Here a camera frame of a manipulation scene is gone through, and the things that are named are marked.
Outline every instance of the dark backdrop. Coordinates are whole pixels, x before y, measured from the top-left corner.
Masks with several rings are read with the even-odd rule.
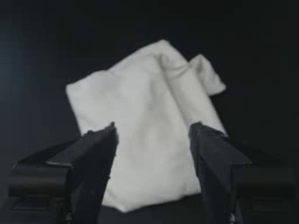
[[[23,156],[79,135],[68,83],[167,39],[203,53],[228,85],[212,98],[228,133],[281,157],[298,174],[295,7],[289,1],[12,1],[0,7],[0,200]],[[104,223],[200,218],[200,197]]]

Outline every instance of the cloth fold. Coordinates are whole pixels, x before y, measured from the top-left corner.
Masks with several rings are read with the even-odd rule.
[[[80,133],[116,122],[119,147],[103,204],[123,212],[199,193],[188,128],[224,131],[210,95],[226,89],[211,63],[162,40],[67,86]]]

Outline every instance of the black metal part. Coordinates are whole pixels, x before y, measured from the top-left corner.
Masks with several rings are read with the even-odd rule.
[[[200,123],[191,126],[190,138],[207,223],[293,223],[293,169]]]
[[[2,224],[96,224],[118,148],[111,124],[14,167]]]

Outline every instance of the white cloth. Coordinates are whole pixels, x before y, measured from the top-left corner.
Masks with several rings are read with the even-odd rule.
[[[208,95],[226,89],[211,63],[164,40],[67,86],[80,133],[116,122],[119,146],[103,204],[128,212],[200,192],[188,128],[224,131]]]

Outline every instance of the towel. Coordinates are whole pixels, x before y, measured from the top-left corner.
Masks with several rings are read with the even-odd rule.
[[[188,62],[166,40],[67,86],[80,133],[116,123],[104,206],[128,212],[200,192],[188,128],[224,131],[210,99],[224,89],[203,55]]]

